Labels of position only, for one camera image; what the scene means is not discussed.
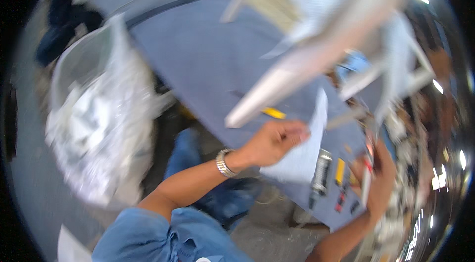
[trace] person in dark clothing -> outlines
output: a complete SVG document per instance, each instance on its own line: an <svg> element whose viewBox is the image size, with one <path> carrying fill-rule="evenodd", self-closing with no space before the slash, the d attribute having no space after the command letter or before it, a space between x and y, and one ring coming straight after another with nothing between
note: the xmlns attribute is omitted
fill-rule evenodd
<svg viewBox="0 0 475 262"><path fill-rule="evenodd" d="M89 32L97 29L103 17L84 5L72 5L72 0L51 0L48 13L49 30L41 39L36 52L37 60L47 66L54 61L74 37L74 29L84 23Z"/></svg>

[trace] hand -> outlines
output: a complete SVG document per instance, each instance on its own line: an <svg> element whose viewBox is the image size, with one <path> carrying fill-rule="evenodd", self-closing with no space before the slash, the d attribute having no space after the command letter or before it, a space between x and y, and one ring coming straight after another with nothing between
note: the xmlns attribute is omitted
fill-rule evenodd
<svg viewBox="0 0 475 262"><path fill-rule="evenodd" d="M373 224L378 222L388 208L396 177L396 166L382 139L378 140L374 150L374 177L371 181L368 203L366 204L367 212L370 214L371 223ZM350 168L355 177L361 182L366 168L363 159L356 160Z"/></svg>
<svg viewBox="0 0 475 262"><path fill-rule="evenodd" d="M306 124L300 121L265 123L245 146L230 157L243 168L250 166L270 166L276 164L292 147L299 145L310 137Z"/></svg>

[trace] blue denim shirt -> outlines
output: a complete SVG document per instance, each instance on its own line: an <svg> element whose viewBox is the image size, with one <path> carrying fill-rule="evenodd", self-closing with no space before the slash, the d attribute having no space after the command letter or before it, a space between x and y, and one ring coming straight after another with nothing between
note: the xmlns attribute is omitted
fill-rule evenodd
<svg viewBox="0 0 475 262"><path fill-rule="evenodd" d="M175 209L171 222L141 208L128 208L105 231L94 262L252 262L212 217L191 207Z"/></svg>

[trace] shirt sleeve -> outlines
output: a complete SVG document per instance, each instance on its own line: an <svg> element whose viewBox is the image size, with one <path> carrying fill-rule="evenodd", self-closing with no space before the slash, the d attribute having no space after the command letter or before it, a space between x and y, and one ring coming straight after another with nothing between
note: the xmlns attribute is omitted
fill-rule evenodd
<svg viewBox="0 0 475 262"><path fill-rule="evenodd" d="M94 262L168 261L169 223L141 208L123 210L104 232L92 253Z"/></svg>

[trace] black strip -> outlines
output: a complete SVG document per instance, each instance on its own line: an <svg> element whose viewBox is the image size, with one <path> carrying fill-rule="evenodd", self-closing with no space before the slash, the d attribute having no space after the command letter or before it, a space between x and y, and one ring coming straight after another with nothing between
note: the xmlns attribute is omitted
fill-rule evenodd
<svg viewBox="0 0 475 262"><path fill-rule="evenodd" d="M168 4L164 4L164 5L158 6L154 9L151 9L151 10L149 10L149 11L147 11L147 12L141 14L141 15L138 15L138 16L126 21L125 24L127 25L127 28L130 29L130 28L133 28L133 27L137 26L138 24L148 20L152 16L158 15L159 13L162 13L162 12L167 11L169 9L172 9L174 7L178 7L178 6L185 5L185 4L188 4L188 3L192 3L192 2L195 2L195 1L199 1L199 0L177 0L177 1L174 1L174 2L170 2Z"/></svg>

